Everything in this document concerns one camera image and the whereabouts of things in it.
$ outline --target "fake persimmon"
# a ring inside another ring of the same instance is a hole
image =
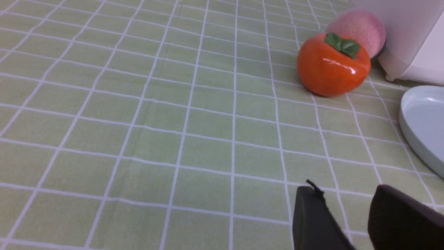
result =
[[[352,91],[370,72],[370,57],[356,41],[335,33],[309,38],[297,55],[297,72],[311,92],[335,97]]]

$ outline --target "peach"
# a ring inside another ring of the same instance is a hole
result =
[[[385,43],[385,28],[379,19],[370,11],[350,9],[340,14],[327,27],[326,32],[347,36],[359,44],[374,58]]]

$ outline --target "green checkered tablecloth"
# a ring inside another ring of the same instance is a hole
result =
[[[296,76],[341,0],[1,0],[0,250],[290,250],[310,178],[360,250],[380,183],[444,182],[373,69],[338,98]]]

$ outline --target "green leaf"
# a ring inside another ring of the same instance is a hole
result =
[[[346,55],[346,56],[349,56],[349,57],[351,57],[351,58],[353,58],[353,59],[356,59],[356,54],[355,54],[355,53],[350,53],[350,52],[348,52],[348,51],[343,51],[343,50],[341,50],[340,52],[341,52],[342,54]]]
[[[360,49],[361,49],[361,46],[355,40],[344,39],[341,42],[341,50],[342,51],[347,51],[347,52],[350,52],[350,53],[356,53]]]
[[[324,42],[335,48],[335,50],[337,51],[341,50],[342,37],[338,34],[335,34],[333,32],[327,33]]]

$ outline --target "glossy orange fruit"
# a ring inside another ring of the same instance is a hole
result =
[[[335,33],[320,33],[302,45],[297,72],[311,92],[335,97],[352,91],[370,73],[370,57],[356,41]]]

